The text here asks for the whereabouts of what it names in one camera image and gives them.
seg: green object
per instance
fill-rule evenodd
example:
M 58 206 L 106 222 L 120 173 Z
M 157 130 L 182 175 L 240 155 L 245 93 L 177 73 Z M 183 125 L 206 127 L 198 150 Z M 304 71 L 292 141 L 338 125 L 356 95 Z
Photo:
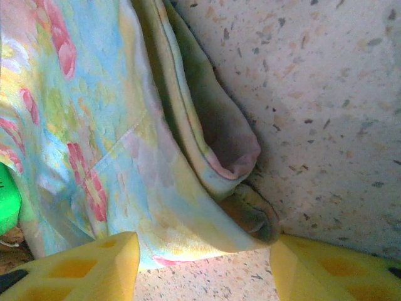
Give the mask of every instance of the green object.
M 0 235 L 17 225 L 21 195 L 8 168 L 0 163 Z

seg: floral fabric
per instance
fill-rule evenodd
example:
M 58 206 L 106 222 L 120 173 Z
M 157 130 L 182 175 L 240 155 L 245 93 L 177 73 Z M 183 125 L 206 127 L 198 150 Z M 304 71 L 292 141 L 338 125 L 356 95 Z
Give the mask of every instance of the floral fabric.
M 260 148 L 166 0 L 1 1 L 0 161 L 36 258 L 122 231 L 141 269 L 272 242 Z

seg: terrazzo surface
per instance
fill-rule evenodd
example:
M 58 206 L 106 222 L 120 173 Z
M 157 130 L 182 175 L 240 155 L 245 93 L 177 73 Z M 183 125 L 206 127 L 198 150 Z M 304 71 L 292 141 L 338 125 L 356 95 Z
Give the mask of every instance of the terrazzo surface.
M 278 301 L 269 248 L 138 274 L 134 301 Z
M 401 1 L 175 0 L 286 233 L 401 259 Z

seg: terrazzo floor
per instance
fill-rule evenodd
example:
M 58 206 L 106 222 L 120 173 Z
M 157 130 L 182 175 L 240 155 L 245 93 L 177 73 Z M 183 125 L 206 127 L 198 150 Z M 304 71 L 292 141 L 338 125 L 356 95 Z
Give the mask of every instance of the terrazzo floor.
M 142 272 L 134 301 L 278 301 L 269 256 L 265 248 Z

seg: speckled wall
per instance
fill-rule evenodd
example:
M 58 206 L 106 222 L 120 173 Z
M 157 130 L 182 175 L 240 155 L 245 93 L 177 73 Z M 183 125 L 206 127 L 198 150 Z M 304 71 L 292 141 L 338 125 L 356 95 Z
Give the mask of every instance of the speckled wall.
M 174 0 L 285 232 L 401 259 L 401 1 Z

